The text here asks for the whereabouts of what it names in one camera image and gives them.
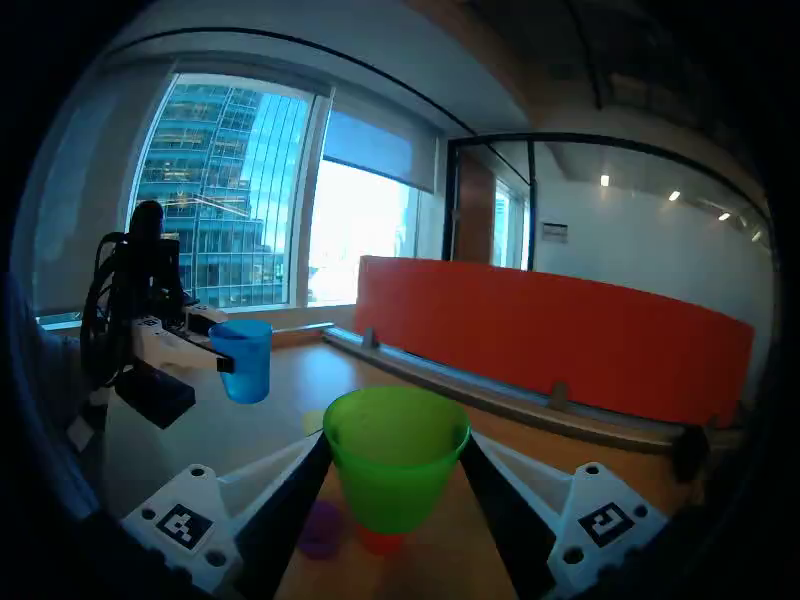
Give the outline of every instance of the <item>plastic cup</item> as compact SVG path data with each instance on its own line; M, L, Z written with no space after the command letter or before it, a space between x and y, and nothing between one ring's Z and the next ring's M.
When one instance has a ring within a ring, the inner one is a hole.
M470 425L460 405L438 394L379 387L337 399L325 411L323 430L356 521L395 535L431 513Z
M211 347L233 358L233 373L220 373L228 397L239 404L261 402L269 394L272 325L237 319L208 330Z

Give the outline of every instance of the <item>green cup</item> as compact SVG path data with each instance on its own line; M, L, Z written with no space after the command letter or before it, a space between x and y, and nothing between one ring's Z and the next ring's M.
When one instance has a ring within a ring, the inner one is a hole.
M470 433L461 406L413 387L346 394L322 426L356 521L380 534L408 533L425 520Z

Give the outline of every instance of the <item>yellow object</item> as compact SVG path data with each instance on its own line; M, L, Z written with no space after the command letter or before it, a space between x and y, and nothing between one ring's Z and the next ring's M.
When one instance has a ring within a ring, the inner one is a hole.
M322 416L324 410L310 410L303 415L303 433L311 435L315 431L322 429Z

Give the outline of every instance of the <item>red cup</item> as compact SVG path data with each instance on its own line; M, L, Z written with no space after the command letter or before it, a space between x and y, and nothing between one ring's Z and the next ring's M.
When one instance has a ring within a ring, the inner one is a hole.
M366 527L356 524L356 535L361 545L367 549L370 554L376 556L388 556L394 554L403 546L403 541L406 539L405 533L398 533L393 535L384 535L382 533L375 533Z

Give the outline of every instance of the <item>wall sign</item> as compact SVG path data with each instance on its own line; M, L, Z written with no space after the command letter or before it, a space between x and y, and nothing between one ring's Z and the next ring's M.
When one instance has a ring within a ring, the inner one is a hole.
M562 223L542 223L542 241L567 243L567 226Z

